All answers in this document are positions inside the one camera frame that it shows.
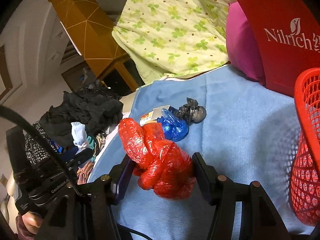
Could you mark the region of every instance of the laundry basket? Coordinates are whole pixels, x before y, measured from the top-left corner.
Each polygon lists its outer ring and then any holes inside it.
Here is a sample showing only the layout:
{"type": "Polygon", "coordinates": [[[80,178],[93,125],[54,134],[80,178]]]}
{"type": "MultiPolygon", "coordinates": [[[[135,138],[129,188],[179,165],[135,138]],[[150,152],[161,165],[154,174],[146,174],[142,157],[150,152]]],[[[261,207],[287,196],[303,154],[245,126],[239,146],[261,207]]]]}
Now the laundry basket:
{"type": "Polygon", "coordinates": [[[320,221],[320,68],[300,74],[294,102],[301,133],[290,179],[290,200],[299,220],[316,226],[320,221]]]}

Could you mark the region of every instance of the red plastic bag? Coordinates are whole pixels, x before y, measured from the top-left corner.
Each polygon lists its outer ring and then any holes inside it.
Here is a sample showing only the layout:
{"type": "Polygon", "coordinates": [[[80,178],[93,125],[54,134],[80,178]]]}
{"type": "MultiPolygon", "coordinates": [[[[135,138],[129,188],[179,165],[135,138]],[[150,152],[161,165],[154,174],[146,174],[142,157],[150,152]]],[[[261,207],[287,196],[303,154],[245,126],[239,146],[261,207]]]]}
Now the red plastic bag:
{"type": "Polygon", "coordinates": [[[172,141],[164,139],[160,123],[143,127],[132,118],[119,124],[119,135],[127,155],[137,163],[133,174],[144,190],[170,199],[185,199],[195,182],[190,156],[172,141]]]}

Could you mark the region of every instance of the blue blanket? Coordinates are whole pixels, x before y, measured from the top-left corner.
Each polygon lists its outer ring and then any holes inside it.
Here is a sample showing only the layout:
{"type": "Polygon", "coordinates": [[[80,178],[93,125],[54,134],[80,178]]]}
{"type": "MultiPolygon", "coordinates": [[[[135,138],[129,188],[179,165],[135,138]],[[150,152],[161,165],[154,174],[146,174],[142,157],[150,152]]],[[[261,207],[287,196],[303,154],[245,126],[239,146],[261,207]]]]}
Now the blue blanket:
{"type": "MultiPolygon", "coordinates": [[[[207,117],[202,123],[192,124],[178,145],[190,156],[200,152],[207,164],[234,182],[260,181],[287,229],[310,234],[313,228],[303,225],[288,203],[290,169],[300,133],[293,98],[246,80],[228,65],[188,81],[156,81],[140,88],[131,117],[138,122],[154,107],[178,108],[186,103],[186,97],[205,106],[207,117]]],[[[117,135],[90,181],[108,173],[124,154],[117,135]]],[[[113,212],[117,222],[154,240],[194,240],[206,239],[214,207],[203,200],[197,185],[189,199],[173,201],[159,198],[152,190],[142,190],[137,177],[132,176],[125,198],[113,212]]],[[[240,221],[238,203],[232,239],[239,237],[240,221]]]]}

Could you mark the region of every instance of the screw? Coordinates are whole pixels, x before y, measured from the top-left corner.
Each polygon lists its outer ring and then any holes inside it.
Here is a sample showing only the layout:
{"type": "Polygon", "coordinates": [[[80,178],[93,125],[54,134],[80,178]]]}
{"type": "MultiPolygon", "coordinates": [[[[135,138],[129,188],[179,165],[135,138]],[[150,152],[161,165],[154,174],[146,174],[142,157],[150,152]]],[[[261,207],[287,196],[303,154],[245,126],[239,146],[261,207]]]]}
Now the screw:
{"type": "Polygon", "coordinates": [[[102,181],[106,181],[106,180],[109,180],[109,179],[110,179],[110,176],[109,176],[108,174],[104,174],[104,175],[102,175],[102,176],[100,177],[100,179],[101,179],[102,181]]]}
{"type": "Polygon", "coordinates": [[[219,176],[218,176],[218,180],[220,180],[220,181],[226,181],[226,180],[227,180],[227,177],[224,176],[224,175],[219,175],[219,176]]]}
{"type": "Polygon", "coordinates": [[[260,187],[261,186],[260,182],[258,182],[256,180],[252,182],[252,185],[254,185],[255,187],[260,187]]]}

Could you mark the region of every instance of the pink pillow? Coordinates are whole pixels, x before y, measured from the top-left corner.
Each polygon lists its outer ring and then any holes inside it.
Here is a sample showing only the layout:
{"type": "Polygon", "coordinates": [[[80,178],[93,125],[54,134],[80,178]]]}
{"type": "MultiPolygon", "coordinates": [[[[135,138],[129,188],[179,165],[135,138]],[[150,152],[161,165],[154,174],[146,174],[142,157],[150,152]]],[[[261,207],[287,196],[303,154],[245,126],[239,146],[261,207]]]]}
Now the pink pillow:
{"type": "Polygon", "coordinates": [[[251,80],[265,85],[266,78],[258,44],[238,2],[229,6],[226,43],[231,64],[251,80]]]}

